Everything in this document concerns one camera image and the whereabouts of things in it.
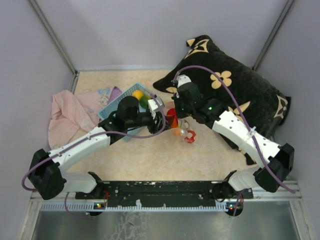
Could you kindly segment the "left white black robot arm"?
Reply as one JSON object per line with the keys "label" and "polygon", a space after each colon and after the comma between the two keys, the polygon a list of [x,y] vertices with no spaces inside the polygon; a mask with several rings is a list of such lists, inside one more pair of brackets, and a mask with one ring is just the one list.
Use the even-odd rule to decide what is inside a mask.
{"label": "left white black robot arm", "polygon": [[95,173],[79,174],[68,170],[99,149],[128,137],[129,131],[135,128],[147,127],[150,137],[159,135],[165,129],[163,108],[162,100],[153,96],[147,101],[147,109],[141,112],[137,98],[124,97],[115,111],[78,140],[49,152],[38,150],[33,155],[27,179],[43,200],[51,200],[62,193],[101,197],[104,186]]}

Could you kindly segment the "yellow lemon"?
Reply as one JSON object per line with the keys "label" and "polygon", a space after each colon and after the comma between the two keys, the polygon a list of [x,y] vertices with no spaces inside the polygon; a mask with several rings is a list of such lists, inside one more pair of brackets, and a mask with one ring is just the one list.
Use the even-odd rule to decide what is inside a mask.
{"label": "yellow lemon", "polygon": [[145,94],[141,90],[135,90],[132,93],[132,96],[135,97],[136,99],[140,100]]}

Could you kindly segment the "red apple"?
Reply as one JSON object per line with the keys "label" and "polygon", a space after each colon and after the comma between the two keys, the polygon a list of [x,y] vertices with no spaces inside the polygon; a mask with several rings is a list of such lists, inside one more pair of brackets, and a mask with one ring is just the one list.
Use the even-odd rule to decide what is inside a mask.
{"label": "red apple", "polygon": [[175,108],[170,108],[167,113],[166,113],[167,116],[177,116],[177,113],[176,113],[176,110]]}

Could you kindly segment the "clear dotted zip bag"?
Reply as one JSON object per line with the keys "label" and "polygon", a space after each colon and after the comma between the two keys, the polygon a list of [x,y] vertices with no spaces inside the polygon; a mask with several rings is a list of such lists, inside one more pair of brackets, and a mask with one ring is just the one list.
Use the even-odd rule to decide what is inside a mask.
{"label": "clear dotted zip bag", "polygon": [[[165,115],[165,119],[166,119],[167,129],[173,131],[173,128],[170,127],[170,125],[169,125],[169,123],[167,121],[167,118],[166,118],[166,116],[167,116],[166,113],[171,108],[175,108],[175,103],[173,101],[166,102],[165,103],[165,107],[164,107],[164,115]],[[178,127],[177,128],[180,129],[180,136],[176,136],[176,137],[179,137],[182,142],[188,144],[187,142],[184,141],[184,137],[187,135],[187,132],[189,130],[192,130],[192,131],[194,131],[194,130],[191,128],[190,123],[185,118],[184,119],[178,118],[177,114],[176,114],[176,118],[178,120]]]}

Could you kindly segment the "orange fruit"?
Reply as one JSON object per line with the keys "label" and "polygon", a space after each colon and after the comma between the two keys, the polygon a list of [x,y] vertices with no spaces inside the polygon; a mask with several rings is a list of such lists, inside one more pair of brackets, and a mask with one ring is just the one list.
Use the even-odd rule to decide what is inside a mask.
{"label": "orange fruit", "polygon": [[179,127],[178,119],[176,118],[175,115],[167,115],[166,119],[172,129]]}

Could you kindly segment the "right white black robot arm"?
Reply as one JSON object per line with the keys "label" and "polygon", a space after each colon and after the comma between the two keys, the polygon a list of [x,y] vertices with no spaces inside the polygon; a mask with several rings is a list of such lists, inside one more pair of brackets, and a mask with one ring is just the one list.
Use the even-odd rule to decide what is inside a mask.
{"label": "right white black robot arm", "polygon": [[231,141],[256,162],[255,167],[237,170],[223,185],[223,192],[235,198],[242,190],[261,187],[275,193],[285,188],[284,180],[293,169],[295,149],[288,143],[279,145],[247,128],[217,99],[206,99],[192,82],[179,84],[172,99],[178,118],[192,117],[197,123]]}

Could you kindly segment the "green orange mango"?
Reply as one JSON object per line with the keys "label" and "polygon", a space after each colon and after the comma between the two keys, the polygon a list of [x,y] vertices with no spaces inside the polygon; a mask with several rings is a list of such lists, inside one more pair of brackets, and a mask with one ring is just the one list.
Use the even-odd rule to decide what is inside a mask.
{"label": "green orange mango", "polygon": [[181,135],[181,130],[179,128],[174,128],[172,130],[172,132],[173,132],[174,136],[180,136]]}

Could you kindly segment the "light blue plastic basket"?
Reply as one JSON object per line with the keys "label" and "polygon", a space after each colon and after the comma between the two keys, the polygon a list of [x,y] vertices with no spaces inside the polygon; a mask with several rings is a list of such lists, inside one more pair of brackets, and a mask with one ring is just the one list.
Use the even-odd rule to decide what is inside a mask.
{"label": "light blue plastic basket", "polygon": [[[142,85],[141,83],[135,83],[133,84],[131,87],[129,87],[127,90],[123,91],[119,96],[117,97],[109,97],[109,102],[106,105],[106,107],[104,107],[99,113],[98,116],[100,118],[101,121],[105,120],[107,117],[109,117],[109,115],[116,111],[118,109],[118,104],[120,102],[120,100],[122,100],[124,97],[127,96],[131,96],[135,91],[141,91],[144,95],[151,97],[152,93],[149,89],[147,89],[144,85]],[[160,106],[162,108],[164,108],[164,102],[162,101],[162,99],[158,96],[156,96],[156,99],[158,101],[158,103],[160,104]],[[139,103],[139,112],[144,113],[146,112],[146,108],[143,108],[141,106],[141,104]],[[127,134],[129,135],[136,135],[138,134],[143,128],[137,128],[131,131],[128,131]],[[132,138],[129,136],[124,136],[123,137],[123,141],[128,142],[130,141]]]}

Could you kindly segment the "green yellow mango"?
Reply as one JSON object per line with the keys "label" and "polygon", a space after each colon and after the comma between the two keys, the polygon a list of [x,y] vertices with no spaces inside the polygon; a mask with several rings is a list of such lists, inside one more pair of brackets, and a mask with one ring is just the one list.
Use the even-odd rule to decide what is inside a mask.
{"label": "green yellow mango", "polygon": [[148,101],[151,100],[152,98],[149,95],[143,95],[140,99],[139,99],[139,104],[143,109],[147,109],[148,108]]}

